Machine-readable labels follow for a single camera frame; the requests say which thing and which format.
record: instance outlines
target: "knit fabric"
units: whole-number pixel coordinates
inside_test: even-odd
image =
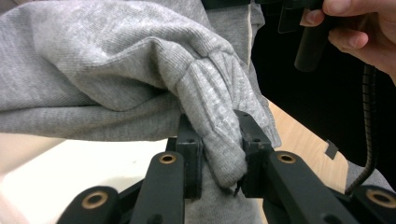
[[[234,109],[280,145],[249,59],[262,24],[255,4],[210,12],[194,0],[24,4],[0,17],[0,132],[158,140],[177,133],[183,111],[208,162],[203,199],[186,204],[186,219],[260,223],[255,202],[224,192],[247,169]]]

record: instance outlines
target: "black plastic part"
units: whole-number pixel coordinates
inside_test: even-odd
[[[338,152],[338,147],[330,140],[326,141],[329,146],[326,148],[325,154],[332,160],[334,160],[335,155]]]
[[[247,198],[262,198],[264,195],[262,164],[274,152],[271,141],[248,113],[235,110],[242,132],[243,149],[246,153],[247,173],[243,178],[242,192]]]
[[[110,187],[93,187],[82,191],[64,210],[58,224],[119,223],[119,194]]]
[[[264,211],[267,222],[272,224],[290,224],[290,217],[283,207],[272,203],[265,198],[262,201],[262,210]]]
[[[283,0],[283,7],[285,9],[304,9],[311,5],[310,0]]]
[[[273,4],[273,3],[282,3],[282,0],[256,0],[254,2],[257,4],[267,5],[267,4]]]
[[[266,16],[278,16],[282,11],[282,2],[274,2],[264,6]]]
[[[239,7],[250,4],[250,0],[202,0],[205,9]]]
[[[323,23],[316,27],[305,27],[294,66],[302,72],[312,72],[318,68],[319,61],[328,42],[333,18],[325,16]]]
[[[184,223],[184,160],[172,151],[155,155],[148,168],[130,223]]]
[[[293,223],[358,223],[299,156],[272,153],[266,175]]]
[[[176,140],[177,138],[175,137],[168,138],[165,151],[176,151]]]
[[[277,31],[280,34],[297,31],[300,28],[300,20],[303,16],[303,12],[303,7],[297,9],[287,9],[282,7]]]
[[[396,223],[396,194],[377,186],[355,189],[350,208],[360,223]]]
[[[128,189],[121,192],[120,195],[120,208],[122,217],[120,223],[129,223],[131,215],[134,212],[134,205],[136,204],[137,197],[139,196],[140,189],[142,188],[143,180],[135,183]]]
[[[192,128],[186,115],[181,115],[176,140],[176,152],[184,158],[185,199],[201,198],[202,159],[204,144],[201,137]]]

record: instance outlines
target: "screw hole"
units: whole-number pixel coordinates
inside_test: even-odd
[[[280,161],[285,162],[285,163],[295,163],[296,162],[296,159],[289,154],[279,154],[279,155],[277,155],[277,158]]]
[[[96,192],[90,193],[87,197],[85,197],[81,205],[85,209],[97,208],[107,201],[107,197],[107,193],[98,190]]]
[[[171,154],[166,154],[160,157],[160,163],[169,164],[176,161],[176,156]]]
[[[387,208],[396,208],[396,198],[382,190],[368,189],[366,196],[373,203]]]

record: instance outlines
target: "gray fabric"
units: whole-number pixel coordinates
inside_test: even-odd
[[[364,169],[364,167],[358,166],[350,161],[348,162],[348,166],[349,167],[346,178],[346,187],[350,186]],[[369,176],[369,178],[367,178],[367,180],[364,181],[363,185],[379,186],[383,189],[388,189],[394,192],[394,189],[390,186],[387,179],[376,169]]]
[[[35,2],[4,14],[0,132],[157,140],[177,133],[183,110],[204,139],[212,172],[205,169],[206,196],[187,203],[188,221],[259,223],[253,201],[219,194],[213,179],[227,191],[246,171],[233,109],[250,113],[273,146],[280,145],[248,58],[262,14],[255,6],[232,8],[243,21],[238,29],[251,30],[227,34],[211,22],[233,14],[212,11],[209,20],[200,1],[157,2],[162,6]]]

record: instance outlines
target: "coiled cable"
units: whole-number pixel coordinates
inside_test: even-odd
[[[349,195],[354,188],[360,186],[375,170],[378,160],[378,140],[377,140],[377,114],[376,114],[376,68],[364,65],[362,79],[362,100],[364,113],[364,130],[366,137],[367,159],[363,171],[346,189]]]

